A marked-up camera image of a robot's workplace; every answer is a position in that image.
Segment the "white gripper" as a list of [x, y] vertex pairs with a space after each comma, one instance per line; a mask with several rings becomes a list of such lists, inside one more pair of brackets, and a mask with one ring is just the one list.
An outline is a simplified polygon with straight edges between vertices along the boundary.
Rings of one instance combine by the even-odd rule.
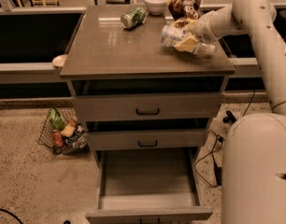
[[[193, 30], [193, 34], [203, 43], [211, 43], [218, 40], [218, 37], [211, 29], [209, 16], [202, 16], [199, 20], [181, 18], [174, 22], [174, 26], [187, 31]], [[181, 52], [193, 52], [199, 43], [199, 40], [194, 35], [189, 35], [177, 42], [175, 49]]]

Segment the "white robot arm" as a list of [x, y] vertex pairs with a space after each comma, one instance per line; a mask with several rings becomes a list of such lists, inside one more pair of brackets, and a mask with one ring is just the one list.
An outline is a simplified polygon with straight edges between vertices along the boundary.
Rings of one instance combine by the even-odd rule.
[[270, 0], [233, 0], [186, 27], [204, 43], [246, 34], [265, 86], [266, 110], [226, 135], [221, 224], [286, 224], [286, 42], [275, 18]]

